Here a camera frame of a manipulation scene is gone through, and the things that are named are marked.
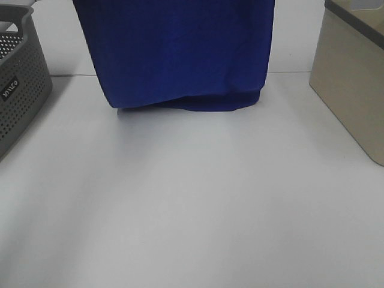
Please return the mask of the blue microfibre towel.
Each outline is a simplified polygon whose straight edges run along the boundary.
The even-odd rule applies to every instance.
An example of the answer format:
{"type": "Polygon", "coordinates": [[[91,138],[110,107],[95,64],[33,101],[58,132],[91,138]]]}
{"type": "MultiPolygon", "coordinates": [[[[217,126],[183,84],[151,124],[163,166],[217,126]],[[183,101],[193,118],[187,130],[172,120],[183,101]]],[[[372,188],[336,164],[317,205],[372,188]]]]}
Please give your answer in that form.
{"type": "Polygon", "coordinates": [[[199,112],[256,104],[274,1],[74,1],[107,102],[199,112]]]}

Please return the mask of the beige storage bin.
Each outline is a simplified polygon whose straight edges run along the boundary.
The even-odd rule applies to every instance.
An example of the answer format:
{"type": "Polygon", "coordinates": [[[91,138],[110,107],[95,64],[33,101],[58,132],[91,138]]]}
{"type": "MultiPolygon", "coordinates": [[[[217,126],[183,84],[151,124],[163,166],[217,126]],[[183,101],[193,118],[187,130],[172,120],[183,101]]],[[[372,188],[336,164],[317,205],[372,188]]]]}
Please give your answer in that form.
{"type": "Polygon", "coordinates": [[[325,1],[310,86],[383,164],[383,1],[325,1]]]}

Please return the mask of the grey perforated plastic basket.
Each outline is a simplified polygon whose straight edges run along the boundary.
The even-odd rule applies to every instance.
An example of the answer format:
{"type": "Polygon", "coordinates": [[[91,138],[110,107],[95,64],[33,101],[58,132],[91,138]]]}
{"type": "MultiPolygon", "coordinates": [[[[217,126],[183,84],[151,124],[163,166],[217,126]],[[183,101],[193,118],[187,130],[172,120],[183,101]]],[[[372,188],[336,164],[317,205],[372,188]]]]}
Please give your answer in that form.
{"type": "Polygon", "coordinates": [[[52,92],[53,84],[32,19],[33,8],[1,4],[1,156],[18,141],[52,92]]]}

